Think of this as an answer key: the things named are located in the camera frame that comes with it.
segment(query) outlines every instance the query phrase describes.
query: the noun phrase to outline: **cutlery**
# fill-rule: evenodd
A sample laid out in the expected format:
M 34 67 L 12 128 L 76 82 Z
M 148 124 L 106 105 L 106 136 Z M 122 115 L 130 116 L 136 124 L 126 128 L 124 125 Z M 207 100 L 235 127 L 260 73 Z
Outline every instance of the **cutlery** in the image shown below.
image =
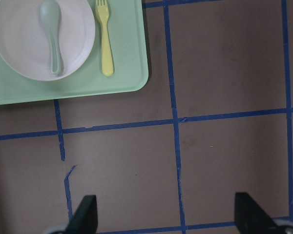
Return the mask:
M 114 73 L 114 66 L 107 30 L 107 21 L 109 18 L 107 0 L 96 0 L 95 12 L 96 18 L 101 26 L 102 72 L 105 76 L 110 77 Z
M 40 7 L 40 18 L 49 40 L 51 71 L 54 75 L 62 72 L 62 56 L 59 47 L 60 6 L 55 0 L 45 0 Z

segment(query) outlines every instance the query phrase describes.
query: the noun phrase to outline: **light green plastic tray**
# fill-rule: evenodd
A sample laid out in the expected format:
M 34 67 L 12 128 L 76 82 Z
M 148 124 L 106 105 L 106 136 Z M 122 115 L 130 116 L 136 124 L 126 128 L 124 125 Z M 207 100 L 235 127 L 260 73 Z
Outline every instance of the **light green plastic tray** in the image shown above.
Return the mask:
M 94 9 L 95 0 L 88 0 Z M 101 35 L 96 22 L 92 52 L 75 73 L 57 81 L 35 81 L 14 72 L 0 56 L 0 105 L 38 100 L 130 92 L 148 79 L 146 40 L 140 0 L 109 0 L 108 23 L 115 72 L 101 72 Z

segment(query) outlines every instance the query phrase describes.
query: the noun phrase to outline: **white plate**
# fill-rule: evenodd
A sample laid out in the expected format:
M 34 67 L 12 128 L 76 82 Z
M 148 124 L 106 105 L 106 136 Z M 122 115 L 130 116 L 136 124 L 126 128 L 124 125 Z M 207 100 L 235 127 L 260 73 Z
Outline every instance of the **white plate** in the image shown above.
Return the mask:
M 87 0 L 57 0 L 62 13 L 59 43 L 63 72 L 51 73 L 47 36 L 40 21 L 43 0 L 0 0 L 0 55 L 24 77 L 49 81 L 75 72 L 88 58 L 95 22 Z

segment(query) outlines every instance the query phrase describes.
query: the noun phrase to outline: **yellow fork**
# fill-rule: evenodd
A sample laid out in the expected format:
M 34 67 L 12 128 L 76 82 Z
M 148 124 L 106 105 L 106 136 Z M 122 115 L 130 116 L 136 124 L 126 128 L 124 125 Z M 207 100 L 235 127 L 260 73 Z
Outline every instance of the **yellow fork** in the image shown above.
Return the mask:
M 105 76 L 110 77 L 114 73 L 114 66 L 107 30 L 109 18 L 107 0 L 96 0 L 96 17 L 101 26 L 102 72 Z

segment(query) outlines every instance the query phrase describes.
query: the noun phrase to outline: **spoon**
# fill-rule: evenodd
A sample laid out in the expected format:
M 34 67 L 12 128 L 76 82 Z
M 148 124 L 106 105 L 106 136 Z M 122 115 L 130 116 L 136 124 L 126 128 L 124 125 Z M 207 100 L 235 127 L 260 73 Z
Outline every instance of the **spoon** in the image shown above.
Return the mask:
M 49 40 L 51 71 L 54 75 L 62 72 L 62 57 L 59 47 L 60 6 L 55 0 L 45 0 L 40 7 L 40 18 Z

